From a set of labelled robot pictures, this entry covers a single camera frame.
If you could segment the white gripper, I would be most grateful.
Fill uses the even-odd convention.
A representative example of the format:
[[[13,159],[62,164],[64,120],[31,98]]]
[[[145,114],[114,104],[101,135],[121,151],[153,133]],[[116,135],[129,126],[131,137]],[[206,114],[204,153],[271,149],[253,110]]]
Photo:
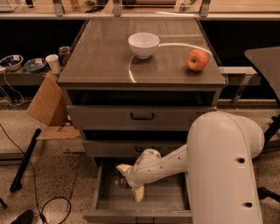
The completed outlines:
[[[131,167],[129,164],[119,164],[116,169],[127,177],[135,202],[140,202],[144,198],[143,185],[148,182],[148,168],[151,164],[161,158],[160,153],[154,149],[146,149]]]

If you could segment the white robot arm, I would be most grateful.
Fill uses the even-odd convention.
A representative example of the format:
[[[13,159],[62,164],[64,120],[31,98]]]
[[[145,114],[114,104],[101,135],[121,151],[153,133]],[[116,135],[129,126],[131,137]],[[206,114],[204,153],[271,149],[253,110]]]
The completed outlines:
[[[214,111],[193,122],[183,146],[164,157],[146,149],[133,165],[116,169],[137,202],[144,185],[186,173],[193,224],[263,224],[252,164],[263,146],[263,131],[253,120]]]

